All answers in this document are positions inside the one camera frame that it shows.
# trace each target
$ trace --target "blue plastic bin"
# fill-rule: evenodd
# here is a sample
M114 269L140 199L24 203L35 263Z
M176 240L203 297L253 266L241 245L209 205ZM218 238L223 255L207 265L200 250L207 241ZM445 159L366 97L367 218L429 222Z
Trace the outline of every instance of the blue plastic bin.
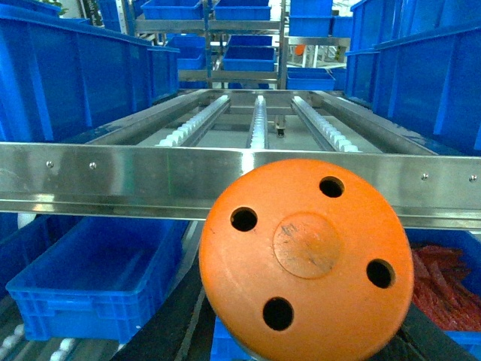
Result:
M333 68L331 69L332 77L336 80L334 83L334 90L346 89L347 69L345 68Z
M0 215L0 299L7 295L7 282L57 242L80 219L42 216L18 229L17 214Z
M335 82L322 68L287 68L287 89L334 90Z
M232 361L232 360L251 360L252 358L245 353L236 341L232 338L229 331L216 317L216 324L213 330L212 348L210 349L210 361Z
M463 153L480 156L481 103L470 100L481 99L476 76L481 71L480 26L476 22L436 29L379 45L373 111Z
M290 17L289 35L325 38L329 36L331 17Z
M216 20L269 20L269 0L220 0L213 7Z
M0 0L0 5L16 6L52 17L59 17L59 12L61 11L61 8L58 6L44 4L37 0Z
M378 43L397 39L402 4L401 0L364 0L352 6L351 50L371 49Z
M352 36L352 17L332 17L332 36L334 38L350 38Z
M464 231L439 231L427 229L407 229L410 242L416 244L438 244L463 250L461 260L466 262L471 273L463 280L463 285L472 293L481 295L481 242ZM481 332L455 332L446 334L458 342L465 350L481 359Z
M150 0L141 7L148 20L195 20L204 17L201 0Z
M269 35L232 35L228 47L271 47L272 37Z
M229 47L224 55L224 70L274 71L276 50L272 47Z
M126 343L165 300L186 221L89 217L7 284L28 340Z
M207 89L207 81L181 81L179 89Z
M332 0L291 0L291 17L330 17Z
M142 111L161 77L177 91L175 56L94 26L0 5L0 44L0 141L62 141Z
M370 107L376 89L377 57L379 51L360 50L346 53L346 96Z
M268 83L228 83L227 89L260 89L260 90L269 90Z

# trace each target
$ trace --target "round hole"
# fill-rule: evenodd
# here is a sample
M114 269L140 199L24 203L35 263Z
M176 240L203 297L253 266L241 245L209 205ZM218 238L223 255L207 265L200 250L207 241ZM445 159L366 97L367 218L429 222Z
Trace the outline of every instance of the round hole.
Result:
M231 224L237 231L248 232L257 224L257 215L250 208L239 208L231 215Z
M326 177L319 183L319 189L329 198L341 197L344 193L344 185L335 177Z
M291 304L285 299L276 297L265 304L262 315L266 325L274 331L283 331L291 326L294 311Z
M379 288L388 288L394 280L394 271L386 261L375 259L368 264L366 269L369 281Z

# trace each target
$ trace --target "conveyor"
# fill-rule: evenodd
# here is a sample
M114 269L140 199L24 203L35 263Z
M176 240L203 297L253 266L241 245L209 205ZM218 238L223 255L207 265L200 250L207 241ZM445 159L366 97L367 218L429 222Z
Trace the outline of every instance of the conveyor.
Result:
M481 229L481 159L335 94L284 90L199 90L62 144L0 144L0 210L192 220L197 231L185 240L190 257L180 281L195 262L197 221L222 191L254 168L299 158L363 177L405 227ZM11 300L2 304L6 337L21 320ZM29 350L51 355L60 341L22 341L13 359L29 359ZM93 349L97 359L108 359L117 346L82 340L71 359Z

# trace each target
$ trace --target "orange plastic cover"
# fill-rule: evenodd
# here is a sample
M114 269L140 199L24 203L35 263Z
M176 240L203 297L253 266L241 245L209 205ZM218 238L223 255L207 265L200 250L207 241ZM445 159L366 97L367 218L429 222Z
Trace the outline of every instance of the orange plastic cover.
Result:
M413 291L409 244L388 202L315 160L236 180L207 218L200 264L222 322L272 361L366 359L396 333Z

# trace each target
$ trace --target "steel beam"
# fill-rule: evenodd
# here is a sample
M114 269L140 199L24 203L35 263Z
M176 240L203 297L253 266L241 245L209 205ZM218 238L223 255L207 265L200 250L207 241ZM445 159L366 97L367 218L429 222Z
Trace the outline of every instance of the steel beam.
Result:
M405 226L481 229L481 158L454 156L4 143L0 210L201 220L242 174L292 158L354 171Z

